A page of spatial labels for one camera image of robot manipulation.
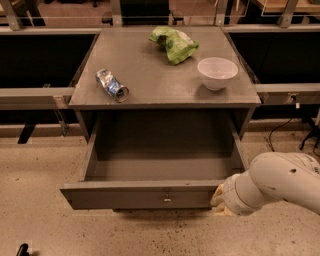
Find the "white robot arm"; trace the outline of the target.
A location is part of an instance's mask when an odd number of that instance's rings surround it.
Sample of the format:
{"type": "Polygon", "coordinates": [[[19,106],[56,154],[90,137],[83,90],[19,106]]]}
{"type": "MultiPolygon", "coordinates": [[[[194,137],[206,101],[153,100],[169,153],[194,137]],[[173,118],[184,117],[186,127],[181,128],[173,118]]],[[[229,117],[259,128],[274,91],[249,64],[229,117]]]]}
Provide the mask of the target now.
{"type": "Polygon", "coordinates": [[[276,201],[320,214],[318,161],[304,153],[262,153],[245,172],[220,184],[210,204],[219,215],[246,216],[276,201]]]}

